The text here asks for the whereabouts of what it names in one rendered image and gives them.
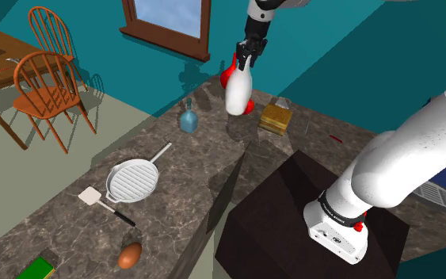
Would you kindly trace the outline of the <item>brown egg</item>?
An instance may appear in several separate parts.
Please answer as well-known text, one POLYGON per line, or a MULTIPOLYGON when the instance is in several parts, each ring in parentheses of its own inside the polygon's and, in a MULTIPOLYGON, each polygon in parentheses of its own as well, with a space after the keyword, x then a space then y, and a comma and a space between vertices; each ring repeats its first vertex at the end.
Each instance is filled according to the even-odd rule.
POLYGON ((132 268, 139 260, 142 254, 142 245, 140 243, 130 243, 121 252, 117 264, 121 269, 132 268))

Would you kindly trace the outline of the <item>blue glass bottle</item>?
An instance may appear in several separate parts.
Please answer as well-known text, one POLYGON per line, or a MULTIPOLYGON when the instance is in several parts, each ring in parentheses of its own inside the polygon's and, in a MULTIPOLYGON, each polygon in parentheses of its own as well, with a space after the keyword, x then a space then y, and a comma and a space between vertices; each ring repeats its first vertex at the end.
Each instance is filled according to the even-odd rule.
POLYGON ((186 100, 186 110, 180 117, 180 129, 187 133, 193 133, 198 125, 198 116, 192 111, 192 98, 186 100))

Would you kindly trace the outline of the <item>white grill pan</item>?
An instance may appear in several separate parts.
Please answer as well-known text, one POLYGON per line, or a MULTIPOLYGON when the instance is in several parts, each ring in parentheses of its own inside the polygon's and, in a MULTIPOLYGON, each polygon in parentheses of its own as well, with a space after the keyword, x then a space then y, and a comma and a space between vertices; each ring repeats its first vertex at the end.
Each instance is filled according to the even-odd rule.
POLYGON ((150 196, 159 179, 154 163, 171 146, 168 142, 151 160, 129 159, 115 165, 106 179, 106 198, 112 203, 134 203, 150 196))

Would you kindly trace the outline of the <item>white red spray bottle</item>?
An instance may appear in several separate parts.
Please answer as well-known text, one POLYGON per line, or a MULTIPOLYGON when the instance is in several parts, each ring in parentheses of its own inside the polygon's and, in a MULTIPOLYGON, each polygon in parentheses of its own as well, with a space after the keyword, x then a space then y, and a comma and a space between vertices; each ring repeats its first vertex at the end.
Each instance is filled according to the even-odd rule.
POLYGON ((220 83, 225 89, 226 111, 232 116, 244 114, 253 89, 250 61, 245 61, 241 70, 235 52, 231 65, 220 75, 220 83))

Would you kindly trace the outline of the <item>wooden spindle chair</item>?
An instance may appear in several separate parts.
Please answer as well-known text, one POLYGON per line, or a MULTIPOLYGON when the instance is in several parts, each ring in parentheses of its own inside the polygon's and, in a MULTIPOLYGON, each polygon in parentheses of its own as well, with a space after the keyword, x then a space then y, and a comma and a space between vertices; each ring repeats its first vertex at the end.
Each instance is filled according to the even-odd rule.
POLYGON ((28 54, 17 64, 13 82, 20 94, 13 101, 13 107, 29 118, 42 140, 45 137, 37 119, 45 120, 60 147, 66 150, 51 119, 59 114, 66 115, 67 110, 74 107, 79 109, 91 131, 96 131, 79 95, 71 62, 63 55, 46 51, 28 54))
POLYGON ((63 55, 71 63, 74 72, 87 90, 78 68, 74 65, 75 55, 71 37, 63 20, 55 12, 43 6, 31 8, 28 13, 28 20, 40 47, 45 51, 63 55))

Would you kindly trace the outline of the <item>green flat block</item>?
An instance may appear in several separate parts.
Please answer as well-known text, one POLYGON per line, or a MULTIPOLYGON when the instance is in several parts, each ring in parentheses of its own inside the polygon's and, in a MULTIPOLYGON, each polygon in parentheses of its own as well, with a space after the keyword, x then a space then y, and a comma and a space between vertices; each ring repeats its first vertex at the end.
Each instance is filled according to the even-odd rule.
POLYGON ((55 267, 51 263, 38 257, 14 279, 48 279, 54 272, 55 267))

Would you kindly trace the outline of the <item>brown framed window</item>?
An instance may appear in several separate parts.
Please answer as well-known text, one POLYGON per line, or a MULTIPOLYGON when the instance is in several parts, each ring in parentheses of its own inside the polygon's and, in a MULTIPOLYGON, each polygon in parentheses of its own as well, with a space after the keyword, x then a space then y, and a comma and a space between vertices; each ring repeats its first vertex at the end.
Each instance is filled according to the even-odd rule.
POLYGON ((199 38, 140 20, 136 15, 134 0, 121 1, 126 26, 120 28, 119 31, 124 35, 185 55, 202 63, 210 60, 211 56, 208 52, 208 43, 212 0, 200 0, 201 34, 199 38))

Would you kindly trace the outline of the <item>dark robot stand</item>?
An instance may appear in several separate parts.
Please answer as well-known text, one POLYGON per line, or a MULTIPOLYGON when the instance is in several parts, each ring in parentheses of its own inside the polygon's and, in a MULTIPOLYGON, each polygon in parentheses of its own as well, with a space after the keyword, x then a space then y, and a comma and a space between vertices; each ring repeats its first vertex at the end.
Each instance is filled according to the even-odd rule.
POLYGON ((233 208, 215 255, 231 279, 395 279, 410 227, 386 209, 368 211, 356 265, 308 235, 303 208, 336 178, 297 151, 233 208))

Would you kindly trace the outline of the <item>yellow sponge block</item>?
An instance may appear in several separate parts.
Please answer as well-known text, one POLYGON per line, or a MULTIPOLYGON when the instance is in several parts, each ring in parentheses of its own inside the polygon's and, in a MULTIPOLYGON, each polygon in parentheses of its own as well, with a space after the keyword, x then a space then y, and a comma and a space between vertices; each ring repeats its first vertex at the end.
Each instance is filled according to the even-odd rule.
POLYGON ((292 111, 289 109, 284 109, 274 104, 267 104, 260 116, 258 126, 278 136, 282 136, 286 132, 291 117, 292 111))

